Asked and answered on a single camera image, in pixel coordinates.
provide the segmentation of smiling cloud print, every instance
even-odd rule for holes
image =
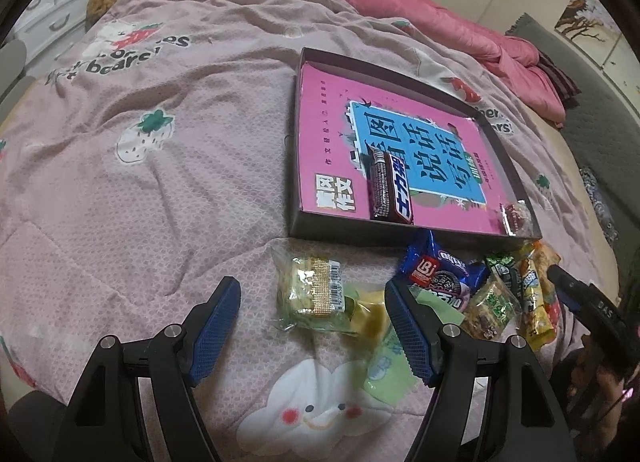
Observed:
[[[266,407],[242,421],[238,445],[255,455],[292,450],[307,460],[329,456],[346,436],[382,426],[392,408],[362,389],[361,362],[338,366],[333,373],[313,359],[297,364],[275,383]]]

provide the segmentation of blue gripper pad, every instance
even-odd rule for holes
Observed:
[[[193,361],[186,376],[193,388],[213,371],[240,309],[241,290],[238,280],[225,276],[207,304],[218,296],[220,290],[222,294],[217,298],[217,303],[193,344]]]
[[[429,343],[392,280],[387,282],[385,286],[385,306],[391,324],[402,344],[404,355],[409,361],[411,371],[414,376],[422,379],[424,384],[433,386],[438,374],[431,366]]]

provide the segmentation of pink bedspread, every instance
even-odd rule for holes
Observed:
[[[564,108],[549,78],[536,65],[538,49],[528,41],[470,22],[431,0],[346,0],[363,16],[409,20],[423,34],[478,60],[527,106],[553,122]]]

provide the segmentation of wall decoration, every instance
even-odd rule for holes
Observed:
[[[604,65],[620,38],[620,29],[599,0],[570,0],[556,31]]]

